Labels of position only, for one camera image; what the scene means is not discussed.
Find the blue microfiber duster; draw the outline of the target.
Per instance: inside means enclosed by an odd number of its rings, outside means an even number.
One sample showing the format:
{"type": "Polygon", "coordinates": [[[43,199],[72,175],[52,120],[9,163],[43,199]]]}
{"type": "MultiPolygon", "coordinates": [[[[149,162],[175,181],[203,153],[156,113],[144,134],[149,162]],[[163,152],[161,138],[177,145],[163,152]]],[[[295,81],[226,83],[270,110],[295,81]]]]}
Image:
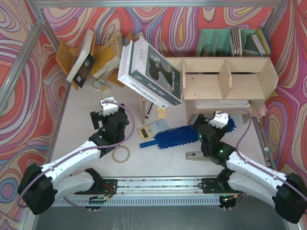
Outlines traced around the blue microfiber duster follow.
{"type": "MultiPolygon", "coordinates": [[[[227,118],[227,132],[232,132],[236,128],[235,122],[231,116],[227,114],[221,114],[227,118]]],[[[192,125],[181,126],[172,128],[163,132],[159,132],[155,135],[153,140],[140,144],[140,148],[146,148],[149,146],[157,146],[159,149],[167,149],[185,144],[190,144],[199,141],[197,131],[193,129],[192,125]]]]}

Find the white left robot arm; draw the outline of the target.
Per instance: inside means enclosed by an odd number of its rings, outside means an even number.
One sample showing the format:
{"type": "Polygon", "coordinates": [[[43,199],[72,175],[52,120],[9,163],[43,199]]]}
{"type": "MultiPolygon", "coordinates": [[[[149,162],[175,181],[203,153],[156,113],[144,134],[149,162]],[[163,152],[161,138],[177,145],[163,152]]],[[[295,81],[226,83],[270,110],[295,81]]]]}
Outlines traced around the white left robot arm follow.
{"type": "Polygon", "coordinates": [[[62,158],[39,166],[29,165],[24,172],[17,193],[34,215],[48,210],[55,200],[74,193],[86,192],[98,194],[105,186],[103,178],[94,169],[86,169],[73,176],[72,173],[87,163],[98,160],[124,143],[125,128],[132,113],[124,104],[113,98],[101,101],[103,108],[111,106],[108,115],[101,115],[102,127],[92,134],[79,148],[62,158]]]}

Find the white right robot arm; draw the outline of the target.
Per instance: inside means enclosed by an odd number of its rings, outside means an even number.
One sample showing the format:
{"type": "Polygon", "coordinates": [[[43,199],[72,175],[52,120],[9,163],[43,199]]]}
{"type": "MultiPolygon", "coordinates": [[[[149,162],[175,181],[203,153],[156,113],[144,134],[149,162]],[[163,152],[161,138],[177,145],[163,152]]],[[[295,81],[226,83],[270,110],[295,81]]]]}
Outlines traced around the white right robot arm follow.
{"type": "Polygon", "coordinates": [[[285,174],[245,156],[238,146],[221,141],[228,129],[228,113],[217,111],[211,118],[199,114],[192,125],[197,130],[201,151],[223,170],[210,183],[202,181],[203,192],[242,192],[272,206],[288,222],[297,224],[307,210],[307,187],[294,172],[285,174]]]}

